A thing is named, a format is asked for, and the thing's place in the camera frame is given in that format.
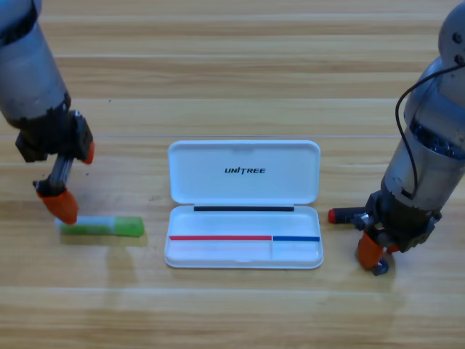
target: table surface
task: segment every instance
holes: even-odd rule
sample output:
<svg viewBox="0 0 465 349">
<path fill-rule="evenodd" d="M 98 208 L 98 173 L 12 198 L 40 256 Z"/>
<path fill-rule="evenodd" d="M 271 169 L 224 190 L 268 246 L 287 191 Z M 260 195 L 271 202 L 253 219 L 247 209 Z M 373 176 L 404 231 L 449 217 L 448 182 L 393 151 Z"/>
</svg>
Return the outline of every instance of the table surface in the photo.
<svg viewBox="0 0 465 349">
<path fill-rule="evenodd" d="M 41 24 L 95 134 L 74 166 L 82 214 L 139 215 L 141 239 L 60 237 L 0 127 L 0 347 L 465 348 L 465 185 L 389 274 L 360 233 L 326 222 L 378 190 L 394 106 L 437 56 L 459 0 L 46 0 Z M 314 140 L 325 261 L 317 270 L 180 270 L 163 248 L 176 140 Z"/>
</svg>

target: case lid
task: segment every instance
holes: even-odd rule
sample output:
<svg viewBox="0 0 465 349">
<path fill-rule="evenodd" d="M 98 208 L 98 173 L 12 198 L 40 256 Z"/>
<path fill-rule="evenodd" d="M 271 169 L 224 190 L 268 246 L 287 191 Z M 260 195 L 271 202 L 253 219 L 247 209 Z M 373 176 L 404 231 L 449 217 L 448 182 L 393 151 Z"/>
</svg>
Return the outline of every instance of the case lid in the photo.
<svg viewBox="0 0 465 349">
<path fill-rule="evenodd" d="M 180 204 L 283 206 L 318 196 L 320 148 L 309 140 L 180 141 L 169 148 Z"/>
</svg>

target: red stripe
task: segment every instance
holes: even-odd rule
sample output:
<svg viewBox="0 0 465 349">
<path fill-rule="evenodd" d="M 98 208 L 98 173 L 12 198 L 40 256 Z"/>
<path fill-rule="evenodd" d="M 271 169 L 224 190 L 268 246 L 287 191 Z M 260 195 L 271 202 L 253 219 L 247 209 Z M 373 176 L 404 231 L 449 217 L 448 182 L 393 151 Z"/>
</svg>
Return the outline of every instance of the red stripe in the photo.
<svg viewBox="0 0 465 349">
<path fill-rule="evenodd" d="M 221 236 L 212 236 L 212 235 L 175 235 L 169 237 L 171 240 L 196 240 L 196 241 L 250 241 L 250 240 L 266 240 L 271 241 L 271 236 L 258 235 L 258 236 L 234 236 L 234 235 L 221 235 Z"/>
</svg>

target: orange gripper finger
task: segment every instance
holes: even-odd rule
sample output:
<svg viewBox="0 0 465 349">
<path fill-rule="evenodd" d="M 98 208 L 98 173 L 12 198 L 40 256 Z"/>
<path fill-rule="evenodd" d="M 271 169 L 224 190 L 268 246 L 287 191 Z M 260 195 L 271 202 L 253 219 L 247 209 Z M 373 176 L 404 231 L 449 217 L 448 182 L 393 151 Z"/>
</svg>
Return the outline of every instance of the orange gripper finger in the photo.
<svg viewBox="0 0 465 349">
<path fill-rule="evenodd" d="M 95 143 L 94 141 L 92 141 L 89 146 L 89 155 L 87 156 L 87 159 L 83 160 L 82 162 L 84 162 L 87 165 L 90 165 L 94 160 L 94 153 L 95 153 Z"/>
<path fill-rule="evenodd" d="M 37 194 L 44 202 L 47 209 L 56 218 L 62 220 L 66 224 L 74 224 L 78 220 L 79 206 L 74 199 L 73 194 L 65 190 L 59 196 L 50 196 L 43 198 Z"/>
<path fill-rule="evenodd" d="M 357 258 L 362 267 L 366 270 L 376 267 L 383 257 L 384 248 L 374 242 L 367 233 L 363 233 L 363 237 L 358 245 Z"/>
</svg>

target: white plastic case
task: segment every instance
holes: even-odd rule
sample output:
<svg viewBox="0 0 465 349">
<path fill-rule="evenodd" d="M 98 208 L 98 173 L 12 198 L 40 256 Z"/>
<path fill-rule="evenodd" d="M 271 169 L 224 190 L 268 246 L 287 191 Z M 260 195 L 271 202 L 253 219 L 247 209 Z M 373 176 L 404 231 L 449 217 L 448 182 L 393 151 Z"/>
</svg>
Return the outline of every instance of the white plastic case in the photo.
<svg viewBox="0 0 465 349">
<path fill-rule="evenodd" d="M 169 148 L 165 261 L 176 268 L 312 269 L 323 262 L 320 148 L 306 140 L 181 141 Z"/>
</svg>

